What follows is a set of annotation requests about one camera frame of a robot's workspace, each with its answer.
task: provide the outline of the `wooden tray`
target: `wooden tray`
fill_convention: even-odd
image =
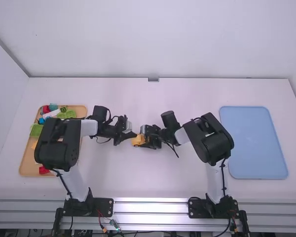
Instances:
[[[74,110],[77,118],[82,118],[87,116],[87,108],[84,105],[66,105],[69,110]],[[35,120],[33,123],[37,123],[36,119],[39,119],[40,108],[36,114]],[[32,149],[32,145],[38,140],[38,137],[29,137],[28,143],[26,145],[23,159],[21,161],[19,167],[19,174],[22,176],[30,176],[30,177],[54,177],[52,173],[47,173],[44,175],[40,175],[38,168],[42,166],[41,164],[37,164],[34,160],[34,149]]]

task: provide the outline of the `red toy block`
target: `red toy block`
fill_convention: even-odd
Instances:
[[[49,171],[49,169],[46,169],[44,166],[41,166],[40,168],[39,168],[39,174],[47,174],[47,173],[49,173],[50,171]]]
[[[48,107],[48,105],[44,105],[43,106],[43,114],[46,114],[46,113],[49,113],[50,112],[50,109]]]

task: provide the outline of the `green toy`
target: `green toy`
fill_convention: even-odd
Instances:
[[[32,130],[31,130],[31,133],[30,133],[30,137],[39,137],[43,127],[44,127],[43,125],[34,123],[32,125]]]
[[[73,110],[67,110],[64,113],[58,113],[57,114],[57,118],[59,118],[59,119],[76,118],[75,111],[73,111]]]

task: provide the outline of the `white tabletop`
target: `white tabletop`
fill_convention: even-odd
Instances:
[[[142,124],[163,126],[160,114],[173,110],[181,124],[226,105],[269,109],[289,170],[286,180],[237,180],[226,173],[237,199],[296,201],[296,98],[287,79],[147,79],[32,78],[0,155],[0,198],[63,198],[54,177],[22,177],[18,173],[30,126],[41,105],[103,105],[112,115],[126,114],[139,132]],[[134,148],[130,140],[114,147],[83,138],[79,169],[98,197],[204,197],[205,164],[191,144],[177,147]]]

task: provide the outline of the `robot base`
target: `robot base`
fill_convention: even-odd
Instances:
[[[188,216],[191,219],[229,219],[239,218],[238,202],[225,196],[218,204],[214,204],[206,194],[206,199],[191,197],[188,200]]]
[[[114,200],[112,198],[93,197],[89,193],[85,201],[65,200],[63,216],[112,217]]]

